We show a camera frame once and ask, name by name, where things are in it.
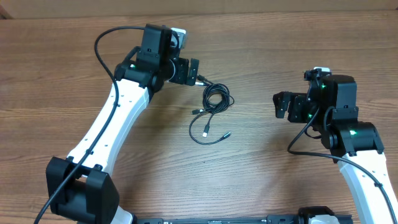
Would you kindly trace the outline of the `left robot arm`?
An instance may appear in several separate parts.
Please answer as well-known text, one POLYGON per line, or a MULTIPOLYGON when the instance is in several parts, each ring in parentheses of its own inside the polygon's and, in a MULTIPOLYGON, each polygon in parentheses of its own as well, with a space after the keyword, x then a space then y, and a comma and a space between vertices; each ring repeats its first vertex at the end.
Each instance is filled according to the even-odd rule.
POLYGON ((142 42, 108 72, 111 91, 91 128, 64 159, 46 167, 50 210, 78 223, 135 223, 136 216, 120 205, 111 178, 120 149, 132 125, 165 82, 193 86, 199 61, 181 58, 187 33, 148 24, 142 42))

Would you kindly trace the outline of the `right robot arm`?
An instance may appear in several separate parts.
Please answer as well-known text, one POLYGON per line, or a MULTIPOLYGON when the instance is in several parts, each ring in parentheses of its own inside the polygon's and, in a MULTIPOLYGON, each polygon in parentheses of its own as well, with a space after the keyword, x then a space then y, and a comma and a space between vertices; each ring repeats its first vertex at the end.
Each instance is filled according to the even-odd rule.
POLYGON ((292 146, 308 128, 320 133, 329 154, 308 152, 308 156, 332 159, 344 177, 362 223, 397 223, 397 199, 389 179, 385 147, 370 122, 359 121, 356 105, 357 84, 353 77, 310 70, 306 93, 282 91, 272 99, 276 118, 288 117, 304 127, 289 143, 292 146))

